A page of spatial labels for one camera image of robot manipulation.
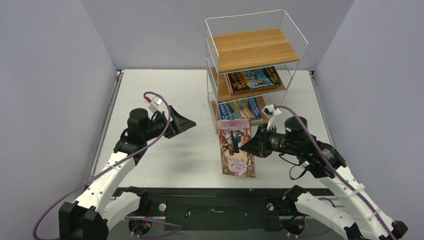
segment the shelf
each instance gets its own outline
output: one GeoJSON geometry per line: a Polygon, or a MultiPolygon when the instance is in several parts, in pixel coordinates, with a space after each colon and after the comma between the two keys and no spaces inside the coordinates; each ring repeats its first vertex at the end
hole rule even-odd
{"type": "MultiPolygon", "coordinates": [[[[216,122],[221,120],[221,116],[219,115],[219,113],[217,113],[218,108],[217,108],[217,103],[214,101],[214,94],[209,93],[208,98],[209,98],[209,107],[212,111],[211,112],[212,116],[214,116],[214,118],[215,118],[214,122],[215,122],[215,126],[216,126],[216,122]]],[[[256,97],[256,101],[257,101],[259,109],[263,109],[265,107],[266,104],[265,104],[264,98],[262,96],[256,97]]],[[[268,120],[269,119],[266,116],[264,116],[264,114],[262,114],[262,122],[252,124],[252,126],[268,123],[268,120]]]]}
{"type": "Polygon", "coordinates": [[[285,85],[288,82],[290,82],[292,77],[292,75],[290,74],[288,70],[277,70],[277,73],[280,76],[282,81],[281,86],[274,89],[267,89],[263,91],[255,91],[255,92],[247,92],[247,93],[238,94],[238,95],[231,95],[230,91],[228,90],[228,86],[227,86],[224,74],[217,74],[217,71],[214,67],[210,68],[210,72],[212,73],[212,78],[214,82],[212,82],[212,79],[209,79],[209,80],[211,81],[212,89],[213,89],[213,92],[215,93],[215,96],[219,95],[218,97],[216,97],[218,98],[219,103],[230,102],[230,101],[234,101],[238,99],[251,98],[254,96],[260,96],[264,94],[286,90],[285,85]]]}
{"type": "Polygon", "coordinates": [[[219,74],[299,61],[280,28],[213,36],[219,74]]]}

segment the robotic arm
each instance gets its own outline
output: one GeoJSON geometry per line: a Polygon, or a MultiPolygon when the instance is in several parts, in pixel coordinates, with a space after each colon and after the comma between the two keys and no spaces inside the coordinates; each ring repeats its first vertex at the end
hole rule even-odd
{"type": "MultiPolygon", "coordinates": [[[[287,191],[283,199],[293,202],[298,212],[317,219],[344,239],[400,239],[408,230],[406,225],[402,221],[393,221],[378,208],[337,150],[310,135],[305,118],[284,108],[295,115],[285,121],[285,133],[277,133],[275,127],[262,124],[255,136],[241,146],[241,150],[260,158],[266,158],[272,152],[279,152],[280,157],[296,156],[298,166],[326,185],[348,213],[321,202],[297,185],[287,191]]],[[[263,112],[270,120],[281,113],[274,105],[265,107],[263,112]]]]}
{"type": "Polygon", "coordinates": [[[167,127],[168,120],[164,112],[160,112],[159,105],[160,100],[154,98],[149,106],[154,111],[151,118],[143,108],[136,108],[129,113],[128,128],[121,134],[103,168],[106,172],[93,181],[74,202],[65,202],[61,206],[61,240],[105,240],[109,229],[125,216],[137,210],[145,212],[143,208],[148,206],[147,192],[138,187],[129,187],[118,199],[111,203],[109,201],[124,177],[139,163],[146,152],[142,149],[146,148],[148,141],[157,138],[163,131],[164,136],[170,139],[196,126],[194,121],[181,116],[170,105],[168,110],[172,120],[167,127]],[[118,164],[138,151],[141,152],[134,155],[133,159],[118,164]]]}

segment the top shelf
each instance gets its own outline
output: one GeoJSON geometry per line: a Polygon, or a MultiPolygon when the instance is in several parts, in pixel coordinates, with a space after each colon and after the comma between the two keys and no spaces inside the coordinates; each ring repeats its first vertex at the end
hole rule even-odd
{"type": "Polygon", "coordinates": [[[298,63],[308,46],[283,9],[205,21],[207,55],[218,74],[298,63]]]}
{"type": "Polygon", "coordinates": [[[219,74],[299,61],[279,28],[213,36],[219,55],[219,74]]]}

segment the gray wall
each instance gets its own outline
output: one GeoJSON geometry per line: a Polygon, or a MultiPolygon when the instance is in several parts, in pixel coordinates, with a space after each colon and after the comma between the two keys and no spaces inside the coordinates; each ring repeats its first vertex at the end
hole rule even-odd
{"type": "Polygon", "coordinates": [[[116,71],[79,0],[1,1],[0,33],[0,238],[30,240],[88,178],[116,71]]]}
{"type": "Polygon", "coordinates": [[[336,147],[406,240],[423,238],[423,9],[356,0],[315,72],[336,147]]]}
{"type": "Polygon", "coordinates": [[[204,69],[205,19],[285,9],[315,70],[353,0],[81,0],[119,68],[204,69]]]}

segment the wire rack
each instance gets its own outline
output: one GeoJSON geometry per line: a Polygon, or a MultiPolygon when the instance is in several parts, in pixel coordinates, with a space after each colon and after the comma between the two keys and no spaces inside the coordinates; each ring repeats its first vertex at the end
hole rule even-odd
{"type": "Polygon", "coordinates": [[[206,72],[207,72],[207,92],[208,92],[208,102],[212,118],[214,120],[215,128],[217,126],[215,114],[219,114],[219,105],[228,102],[239,101],[243,99],[253,98],[261,95],[271,94],[271,93],[261,93],[258,92],[257,95],[250,96],[234,96],[234,99],[220,100],[220,84],[223,84],[220,81],[221,74],[227,74],[231,72],[246,71],[257,68],[265,67],[275,67],[278,75],[280,76],[285,89],[280,91],[275,91],[272,94],[279,94],[282,96],[281,101],[283,101],[287,90],[295,76],[296,70],[299,66],[299,62],[302,60],[302,57],[305,53],[305,50],[308,46],[308,41],[305,39],[304,35],[301,33],[299,28],[293,22],[292,18],[287,14],[283,9],[256,12],[242,15],[233,15],[233,16],[223,16],[223,17],[213,17],[205,20],[206,23],[206,72]],[[252,67],[246,67],[241,69],[228,70],[220,66],[224,64],[226,54],[221,52],[223,49],[222,42],[216,42],[217,37],[230,36],[236,34],[244,34],[253,31],[262,31],[262,30],[275,30],[283,34],[286,39],[286,42],[289,43],[292,48],[293,55],[295,59],[290,62],[273,62],[265,65],[258,65],[252,67]],[[294,71],[289,71],[286,64],[287,63],[297,63],[294,71]],[[213,105],[211,102],[216,103],[216,109],[213,110],[213,105]]]}

